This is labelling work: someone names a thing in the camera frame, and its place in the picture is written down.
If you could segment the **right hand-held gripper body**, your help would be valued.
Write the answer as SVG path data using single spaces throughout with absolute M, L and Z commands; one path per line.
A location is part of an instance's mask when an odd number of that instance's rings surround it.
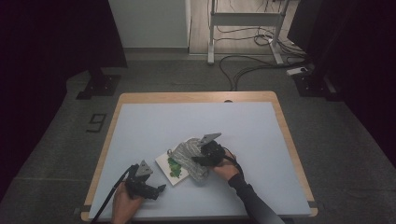
M 203 157 L 199 158 L 199 163 L 203 166 L 217 166 L 223 159 L 225 151 L 215 139 L 221 136 L 221 133 L 205 134 L 199 141 L 199 148 Z

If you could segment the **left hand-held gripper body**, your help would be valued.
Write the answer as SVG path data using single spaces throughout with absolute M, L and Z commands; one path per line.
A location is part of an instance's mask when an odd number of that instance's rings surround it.
M 129 168 L 128 176 L 125 180 L 125 186 L 131 198 L 141 196 L 145 199 L 152 198 L 152 189 L 146 184 L 150 175 L 153 173 L 145 161 L 132 165 Z

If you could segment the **grey striped knitted cloth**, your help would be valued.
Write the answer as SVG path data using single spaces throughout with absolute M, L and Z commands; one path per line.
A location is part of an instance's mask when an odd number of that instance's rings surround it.
M 209 170 L 192 159 L 203 156 L 198 144 L 198 138 L 190 138 L 178 144 L 174 149 L 169 149 L 167 155 L 185 169 L 196 182 L 203 182 L 207 180 Z

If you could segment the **caterpillar picture board book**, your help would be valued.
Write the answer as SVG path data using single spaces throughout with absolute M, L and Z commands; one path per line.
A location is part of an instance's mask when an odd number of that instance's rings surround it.
M 175 160 L 170 158 L 167 153 L 163 153 L 157 157 L 155 161 L 172 186 L 177 185 L 179 182 L 190 176 L 188 171 Z

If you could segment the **person's right hand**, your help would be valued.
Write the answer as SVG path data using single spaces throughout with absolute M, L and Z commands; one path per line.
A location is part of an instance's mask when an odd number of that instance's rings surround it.
M 236 166 L 227 159 L 223 159 L 222 162 L 213 167 L 212 170 L 226 181 L 229 181 L 233 176 L 239 174 L 239 170 Z

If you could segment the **person's left hand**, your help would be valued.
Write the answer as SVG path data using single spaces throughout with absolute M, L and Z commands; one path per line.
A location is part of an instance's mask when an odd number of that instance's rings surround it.
M 143 203 L 144 198 L 131 198 L 124 183 L 121 183 L 115 192 L 112 205 L 111 224 L 127 224 Z

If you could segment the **pale blue table mat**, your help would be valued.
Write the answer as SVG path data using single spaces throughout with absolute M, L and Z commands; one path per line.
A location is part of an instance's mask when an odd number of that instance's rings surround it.
M 241 200 L 216 174 L 201 183 L 186 175 L 175 185 L 168 181 L 166 151 L 209 133 L 216 133 L 218 143 L 235 154 L 246 181 L 278 215 L 310 215 L 272 104 L 196 103 L 122 106 L 89 216 L 110 219 L 108 193 L 127 168 L 141 161 L 153 171 L 148 184 L 165 190 L 158 199 L 145 201 L 136 218 L 244 216 Z

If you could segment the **wooden table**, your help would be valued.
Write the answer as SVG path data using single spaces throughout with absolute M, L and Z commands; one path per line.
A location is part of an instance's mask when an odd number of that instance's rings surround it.
M 308 205 L 310 207 L 311 213 L 307 217 L 314 217 L 318 214 L 318 206 L 315 202 L 311 188 L 309 187 L 309 184 L 305 177 L 304 168 L 300 162 L 299 155 L 297 153 L 292 137 L 290 135 L 288 124 L 285 120 L 283 111 L 274 92 L 272 91 L 153 92 L 153 93 L 124 93 L 120 96 L 106 135 L 106 140 L 100 155 L 100 159 L 96 166 L 96 170 L 92 179 L 89 193 L 84 203 L 84 209 L 81 213 L 82 220 L 90 221 L 92 219 L 92 217 L 89 216 L 89 213 L 91 211 L 94 195 L 98 187 L 101 173 L 104 168 L 106 155 L 110 146 L 112 135 L 116 128 L 117 120 L 122 106 L 125 104 L 196 104 L 196 103 L 270 103 L 272 104 L 276 112 L 276 119 L 280 126 L 280 130 L 284 135 L 284 139 L 288 147 L 291 162 L 294 166 L 297 178 L 301 184 L 306 199 L 308 200 Z M 222 219 L 222 218 L 227 218 L 227 217 L 191 218 L 191 219 Z M 154 221 L 154 220 L 187 220 L 187 219 L 166 218 L 166 219 L 149 219 L 143 221 Z

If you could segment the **black stand base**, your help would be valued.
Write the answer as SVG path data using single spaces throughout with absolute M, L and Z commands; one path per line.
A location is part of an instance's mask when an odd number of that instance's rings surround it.
M 337 89 L 327 77 L 296 75 L 292 77 L 301 97 L 322 97 L 328 101 L 338 101 Z
M 105 75 L 100 67 L 88 70 L 90 80 L 81 91 L 77 100 L 90 100 L 93 96 L 113 96 L 120 82 L 121 75 Z

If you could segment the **white power strip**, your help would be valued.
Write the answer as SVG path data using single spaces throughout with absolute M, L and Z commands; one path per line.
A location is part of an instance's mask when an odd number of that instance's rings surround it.
M 288 76 L 294 76 L 294 75 L 299 75 L 299 74 L 305 73 L 307 71 L 308 71 L 307 68 L 302 66 L 302 67 L 289 69 L 286 71 L 286 74 Z

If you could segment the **white cabinet panel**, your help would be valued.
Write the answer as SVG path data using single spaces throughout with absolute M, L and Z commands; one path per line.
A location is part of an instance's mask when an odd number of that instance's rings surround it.
M 191 0 L 108 0 L 125 49 L 187 49 Z

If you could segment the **dark curtain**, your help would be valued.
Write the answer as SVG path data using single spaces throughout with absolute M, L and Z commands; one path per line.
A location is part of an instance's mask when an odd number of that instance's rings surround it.
M 125 65 L 109 0 L 0 0 L 0 201 L 60 108 L 67 79 Z
M 318 16 L 331 80 L 396 167 L 396 0 L 321 0 Z

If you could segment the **black monitor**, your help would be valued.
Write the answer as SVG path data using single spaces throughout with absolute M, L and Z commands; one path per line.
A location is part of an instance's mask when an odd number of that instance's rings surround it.
M 322 0 L 300 0 L 290 25 L 288 39 L 308 52 Z

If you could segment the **white metal desk frame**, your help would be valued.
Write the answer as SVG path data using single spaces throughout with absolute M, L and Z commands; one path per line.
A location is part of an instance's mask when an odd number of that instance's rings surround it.
M 284 19 L 290 0 L 282 3 L 278 12 L 254 12 L 254 13 L 237 13 L 237 12 L 217 12 L 217 0 L 210 1 L 209 12 L 209 39 L 207 47 L 207 63 L 213 64 L 215 61 L 215 39 L 214 31 L 216 26 L 266 26 L 275 29 L 273 37 L 269 40 L 270 50 L 273 53 L 277 64 L 283 64 L 280 55 L 280 47 L 277 41 L 282 29 Z

